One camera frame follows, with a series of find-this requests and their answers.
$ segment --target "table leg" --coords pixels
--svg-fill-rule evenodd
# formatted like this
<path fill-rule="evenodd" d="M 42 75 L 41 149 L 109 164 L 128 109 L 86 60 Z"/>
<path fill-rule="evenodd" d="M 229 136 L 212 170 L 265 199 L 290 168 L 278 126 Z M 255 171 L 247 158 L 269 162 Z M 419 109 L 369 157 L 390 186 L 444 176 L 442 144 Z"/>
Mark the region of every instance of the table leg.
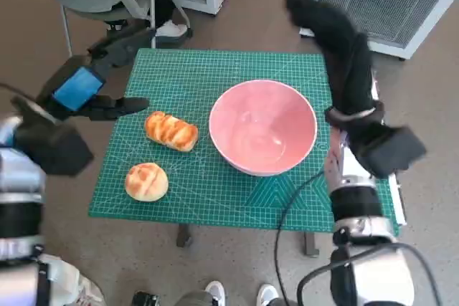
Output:
<path fill-rule="evenodd" d="M 178 247 L 189 247 L 193 242 L 188 224 L 179 224 L 176 245 Z"/>
<path fill-rule="evenodd" d="M 310 258 L 318 257 L 319 250 L 316 248 L 316 238 L 314 232 L 303 232 L 304 235 L 304 254 Z"/>

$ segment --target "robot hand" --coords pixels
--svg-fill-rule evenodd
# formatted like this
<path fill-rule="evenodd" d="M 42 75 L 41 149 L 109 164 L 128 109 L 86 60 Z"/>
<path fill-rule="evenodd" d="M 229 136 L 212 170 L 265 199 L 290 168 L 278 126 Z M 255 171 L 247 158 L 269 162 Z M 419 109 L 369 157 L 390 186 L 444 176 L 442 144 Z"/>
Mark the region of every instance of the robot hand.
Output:
<path fill-rule="evenodd" d="M 346 131 L 358 162 L 373 176 L 385 178 L 425 154 L 408 127 L 382 124 L 384 106 L 372 97 L 372 61 L 366 35 L 332 5 L 316 0 L 285 0 L 292 22 L 314 33 L 325 58 L 332 107 L 326 120 Z"/>

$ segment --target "round bun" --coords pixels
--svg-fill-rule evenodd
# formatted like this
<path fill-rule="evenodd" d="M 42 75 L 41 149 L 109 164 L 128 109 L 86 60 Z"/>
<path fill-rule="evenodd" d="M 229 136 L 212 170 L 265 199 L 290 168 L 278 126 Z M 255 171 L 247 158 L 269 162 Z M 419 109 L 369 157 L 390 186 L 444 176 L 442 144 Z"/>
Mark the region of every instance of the round bun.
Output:
<path fill-rule="evenodd" d="M 137 201 L 152 202 L 163 197 L 169 188 L 167 175 L 155 163 L 133 166 L 125 182 L 126 192 Z"/>

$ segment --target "green cutting mat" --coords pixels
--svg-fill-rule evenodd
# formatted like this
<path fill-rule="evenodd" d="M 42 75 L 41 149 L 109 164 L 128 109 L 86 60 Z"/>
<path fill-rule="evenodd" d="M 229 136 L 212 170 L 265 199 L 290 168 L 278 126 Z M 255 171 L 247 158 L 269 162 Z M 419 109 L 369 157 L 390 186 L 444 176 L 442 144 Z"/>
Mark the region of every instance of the green cutting mat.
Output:
<path fill-rule="evenodd" d="M 322 57 L 317 54 L 142 49 L 126 96 L 147 97 L 150 107 L 115 124 L 89 214 L 276 228 L 295 186 L 322 169 L 328 150 L 328 125 L 323 111 L 331 99 L 324 71 Z M 240 173 L 225 162 L 209 137 L 209 113 L 214 102 L 231 86 L 251 79 L 278 80 L 294 87 L 309 99 L 317 114 L 314 149 L 304 162 L 280 176 L 258 178 Z M 145 137 L 143 122 L 154 110 L 198 126 L 199 141 L 192 152 L 177 152 Z M 160 201 L 134 201 L 124 190 L 124 178 L 131 166 L 145 162 L 158 163 L 169 177 L 169 191 Z M 385 214 L 395 225 L 387 182 L 379 184 L 379 194 Z M 326 182 L 321 177 L 301 193 L 285 228 L 331 231 L 332 226 Z"/>

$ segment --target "bread roll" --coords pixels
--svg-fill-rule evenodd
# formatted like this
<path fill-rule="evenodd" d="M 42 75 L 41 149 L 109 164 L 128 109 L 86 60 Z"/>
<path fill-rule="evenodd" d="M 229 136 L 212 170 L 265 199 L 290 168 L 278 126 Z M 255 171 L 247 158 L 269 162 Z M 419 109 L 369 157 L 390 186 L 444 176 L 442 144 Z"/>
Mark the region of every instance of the bread roll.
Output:
<path fill-rule="evenodd" d="M 198 140 L 198 127 L 155 111 L 145 121 L 146 136 L 175 150 L 189 152 Z"/>
<path fill-rule="evenodd" d="M 126 176 L 126 192 L 137 201 L 152 202 L 163 197 L 169 188 L 167 175 L 155 163 L 133 166 Z"/>

